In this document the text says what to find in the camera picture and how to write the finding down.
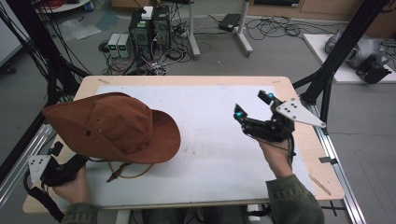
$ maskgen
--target sleeve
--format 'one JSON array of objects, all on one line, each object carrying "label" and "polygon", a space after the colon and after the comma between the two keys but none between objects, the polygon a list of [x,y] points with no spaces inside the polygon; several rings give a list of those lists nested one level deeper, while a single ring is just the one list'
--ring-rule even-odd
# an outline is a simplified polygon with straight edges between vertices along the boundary
[{"label": "sleeve", "polygon": [[61,224],[95,224],[98,209],[88,203],[75,203],[67,207]]},{"label": "sleeve", "polygon": [[268,195],[276,224],[321,224],[323,211],[296,175],[267,181]]}]

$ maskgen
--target gray floor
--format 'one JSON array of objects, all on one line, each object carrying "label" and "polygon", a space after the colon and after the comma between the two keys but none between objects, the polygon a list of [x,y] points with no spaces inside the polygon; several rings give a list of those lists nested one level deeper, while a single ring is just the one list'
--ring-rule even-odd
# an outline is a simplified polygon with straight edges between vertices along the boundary
[{"label": "gray floor", "polygon": [[[82,16],[82,24],[96,24],[108,16],[108,11],[87,13],[74,10],[59,14],[58,19],[65,21]],[[196,19],[196,24],[208,19]],[[93,74],[100,75],[106,68],[106,61],[97,50],[98,45],[112,33],[127,31],[128,25],[128,20],[117,20],[115,25],[107,26],[108,29],[99,34],[70,40],[67,44]],[[206,27],[214,25],[208,22]],[[305,42],[296,37],[255,41],[247,35],[254,49],[249,58],[240,49],[234,35],[198,35],[196,39],[202,57],[198,61],[171,65],[168,76],[281,76],[294,82],[312,74],[320,66]],[[17,73],[0,74],[0,162],[14,148],[46,102],[46,82],[29,56],[21,52],[11,61]],[[396,223],[395,93],[393,84],[336,84],[332,87],[329,132],[367,223]],[[55,222],[49,215],[24,214],[21,206],[25,197],[22,185],[18,185],[0,210],[1,223]],[[326,223],[349,223],[343,211],[337,211],[337,217],[332,211],[326,210],[325,214]],[[99,223],[114,223],[115,216],[114,211],[100,212]]]}]

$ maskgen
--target aluminum frame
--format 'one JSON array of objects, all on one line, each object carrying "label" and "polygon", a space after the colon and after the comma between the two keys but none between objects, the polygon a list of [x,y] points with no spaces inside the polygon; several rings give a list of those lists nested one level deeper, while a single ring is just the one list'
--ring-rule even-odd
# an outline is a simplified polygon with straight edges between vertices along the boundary
[{"label": "aluminum frame", "polygon": [[[306,102],[303,102],[303,105],[309,111],[311,111],[314,115],[319,117],[320,113],[318,111],[318,108],[315,105],[308,105]],[[326,155],[328,157],[330,157],[331,159],[336,159],[338,161],[332,167],[334,168],[334,171],[341,183],[341,186],[344,189],[345,197],[342,200],[342,202],[344,203],[344,205],[346,207],[346,211],[348,213],[348,216],[349,216],[351,222],[354,224],[367,223],[366,220],[364,219],[363,212],[361,211],[361,208],[358,204],[355,194],[353,193],[352,187],[350,187],[350,185],[349,185],[347,176],[344,172],[344,168],[341,165],[340,160],[338,159],[337,153],[335,151],[334,145],[332,144],[332,140],[330,139],[330,136],[327,135],[323,131],[323,129],[321,129],[319,127],[314,127],[314,129],[318,135],[318,139],[320,140],[320,143],[323,145]]]},{"label": "aluminum frame", "polygon": [[0,186],[0,210],[3,208],[9,196],[21,182],[23,175],[26,173],[28,169],[26,162],[29,156],[36,155],[40,151],[51,132],[52,127],[49,124],[42,124],[28,147],[24,150],[12,170],[8,173],[6,179]]}]

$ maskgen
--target human hand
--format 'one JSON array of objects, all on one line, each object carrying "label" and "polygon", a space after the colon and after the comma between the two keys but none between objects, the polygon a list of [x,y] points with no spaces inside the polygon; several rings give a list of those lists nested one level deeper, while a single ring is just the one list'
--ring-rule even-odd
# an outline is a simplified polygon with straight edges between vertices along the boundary
[{"label": "human hand", "polygon": [[258,141],[264,157],[270,165],[271,170],[277,179],[293,174],[289,163],[289,142],[285,140],[281,143]]},{"label": "human hand", "polygon": [[86,167],[83,166],[78,172],[75,180],[67,182],[59,187],[53,187],[56,194],[73,203],[89,203],[90,188],[85,177]]}]

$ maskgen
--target brown hat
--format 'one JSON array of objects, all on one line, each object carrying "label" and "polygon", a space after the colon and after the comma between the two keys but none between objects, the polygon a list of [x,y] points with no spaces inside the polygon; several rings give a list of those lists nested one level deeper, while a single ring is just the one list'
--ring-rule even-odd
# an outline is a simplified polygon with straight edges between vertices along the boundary
[{"label": "brown hat", "polygon": [[169,161],[180,147],[172,117],[120,92],[47,106],[43,114],[82,156],[153,164]]}]

